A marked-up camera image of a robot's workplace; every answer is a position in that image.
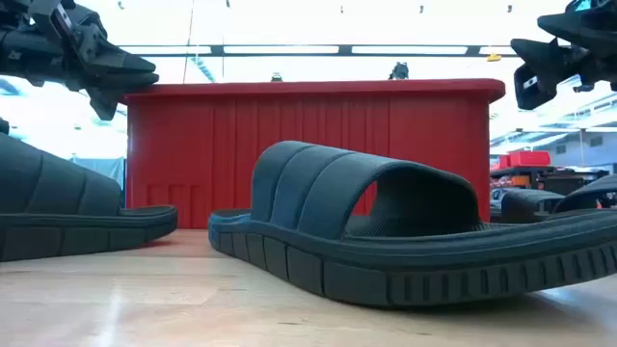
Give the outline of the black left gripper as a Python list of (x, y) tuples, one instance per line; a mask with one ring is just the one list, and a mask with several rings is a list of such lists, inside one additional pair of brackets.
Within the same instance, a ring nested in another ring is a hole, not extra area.
[(77, 81), (80, 89), (86, 89), (90, 105), (101, 120), (114, 118), (127, 93), (159, 81), (159, 75), (153, 73), (155, 64), (121, 49), (101, 51), (91, 64), (115, 74), (87, 85), (79, 64), (66, 57), (60, 46), (49, 42), (36, 24), (0, 20), (0, 75), (23, 78), (36, 87), (45, 82)]

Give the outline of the grey-blue curtain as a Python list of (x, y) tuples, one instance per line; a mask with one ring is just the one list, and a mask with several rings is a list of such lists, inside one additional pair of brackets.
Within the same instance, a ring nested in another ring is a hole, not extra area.
[(99, 174), (103, 174), (115, 179), (121, 189), (125, 190), (125, 158), (80, 158), (71, 157), (70, 162), (73, 162), (86, 169), (92, 170)]

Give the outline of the red shelf bin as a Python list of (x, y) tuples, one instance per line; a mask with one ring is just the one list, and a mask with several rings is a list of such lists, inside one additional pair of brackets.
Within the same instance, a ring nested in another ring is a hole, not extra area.
[(550, 155), (544, 150), (519, 150), (500, 155), (496, 169), (513, 167), (546, 167), (550, 165)]

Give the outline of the black storage shelf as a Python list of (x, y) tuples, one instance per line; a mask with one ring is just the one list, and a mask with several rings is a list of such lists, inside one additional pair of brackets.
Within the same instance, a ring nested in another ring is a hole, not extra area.
[(535, 189), (568, 195), (609, 171), (593, 168), (527, 166), (491, 170), (491, 216), (500, 213), (501, 201), (507, 190)]

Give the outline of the black slide sandal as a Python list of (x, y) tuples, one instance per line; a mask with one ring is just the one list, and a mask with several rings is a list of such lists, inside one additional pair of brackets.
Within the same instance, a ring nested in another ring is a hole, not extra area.
[(568, 195), (510, 190), (501, 200), (499, 221), (527, 224), (590, 212), (617, 212), (617, 174), (606, 175)]
[(477, 302), (617, 274), (617, 212), (486, 223), (457, 174), (297, 141), (259, 156), (251, 206), (213, 212), (209, 242), (310, 293), (369, 307)]
[(172, 205), (122, 203), (115, 179), (11, 137), (0, 118), (0, 262), (135, 249), (177, 228)]

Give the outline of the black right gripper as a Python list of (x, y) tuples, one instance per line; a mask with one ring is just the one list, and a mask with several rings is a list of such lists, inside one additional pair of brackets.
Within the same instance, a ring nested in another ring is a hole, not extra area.
[(575, 45), (560, 46), (558, 39), (510, 41), (511, 48), (523, 60), (514, 72), (520, 109), (534, 110), (553, 100), (557, 85), (575, 75), (580, 80), (573, 87), (575, 93), (592, 92), (600, 81), (607, 82), (617, 93), (617, 12), (585, 10), (548, 14), (540, 16), (537, 24)]

